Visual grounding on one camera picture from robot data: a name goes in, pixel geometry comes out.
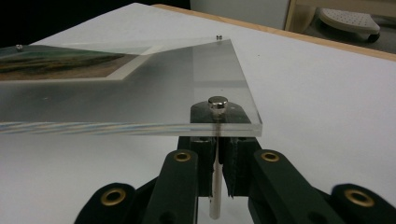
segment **dark background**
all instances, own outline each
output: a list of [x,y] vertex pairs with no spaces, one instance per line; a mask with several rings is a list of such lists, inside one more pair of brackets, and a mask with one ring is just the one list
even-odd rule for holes
[[27,45],[132,3],[190,9],[190,0],[8,0],[0,3],[0,48]]

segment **white tabletop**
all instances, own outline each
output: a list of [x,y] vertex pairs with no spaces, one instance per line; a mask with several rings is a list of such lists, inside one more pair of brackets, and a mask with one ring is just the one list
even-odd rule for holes
[[[341,183],[396,205],[396,63],[132,4],[37,44],[228,36],[262,117],[263,148],[285,154],[318,189]],[[0,223],[72,223],[102,186],[138,188],[158,175],[176,137],[0,135]],[[251,223],[247,199],[219,220]]]

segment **clear acrylic sheet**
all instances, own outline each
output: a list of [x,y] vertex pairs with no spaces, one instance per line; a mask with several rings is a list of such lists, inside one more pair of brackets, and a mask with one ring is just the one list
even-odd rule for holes
[[[22,55],[30,67],[15,69],[26,65]],[[1,49],[0,78],[0,133],[262,133],[230,39]],[[218,95],[241,105],[250,123],[190,123],[191,106]]]

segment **brass rivet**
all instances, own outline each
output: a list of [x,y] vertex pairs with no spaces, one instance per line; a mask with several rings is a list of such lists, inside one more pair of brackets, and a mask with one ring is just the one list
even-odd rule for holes
[[262,153],[262,159],[265,161],[279,161],[279,156],[273,152]]
[[175,160],[177,161],[189,161],[191,159],[191,155],[185,152],[179,152],[175,154]]
[[101,202],[105,206],[113,206],[121,203],[126,197],[126,192],[124,189],[114,188],[106,191],[102,197]]
[[344,194],[351,202],[363,207],[372,207],[375,204],[370,196],[357,189],[346,189]]

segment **wooden table edge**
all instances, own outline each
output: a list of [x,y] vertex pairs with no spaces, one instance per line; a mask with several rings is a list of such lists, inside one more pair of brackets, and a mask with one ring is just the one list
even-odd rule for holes
[[221,21],[221,22],[232,24],[232,25],[245,27],[248,29],[263,31],[263,32],[267,32],[267,33],[271,33],[271,34],[275,34],[275,35],[282,35],[285,37],[303,40],[305,42],[310,42],[310,43],[327,46],[327,47],[331,47],[331,48],[335,48],[335,49],[342,49],[342,50],[346,50],[346,51],[350,51],[350,52],[355,52],[355,53],[359,53],[359,54],[363,54],[363,55],[367,55],[367,56],[372,56],[372,57],[396,62],[396,54],[387,53],[387,52],[376,50],[376,49],[366,49],[366,48],[343,44],[343,43],[339,43],[339,42],[335,42],[335,41],[331,41],[331,40],[320,39],[320,38],[312,37],[309,35],[295,34],[295,33],[288,32],[288,31],[277,30],[277,29],[271,28],[271,27],[261,26],[258,24],[253,24],[253,23],[249,23],[249,22],[245,22],[245,21],[237,21],[237,20],[233,20],[233,19],[220,17],[220,16],[202,13],[202,12],[187,10],[187,9],[179,8],[179,7],[170,7],[170,6],[162,5],[162,4],[153,5],[153,6],[157,7],[157,8],[174,11],[174,12],[179,12],[179,13],[183,13],[183,14],[187,14],[187,15],[192,15],[192,16],[196,16],[196,17],[209,19],[212,21]]

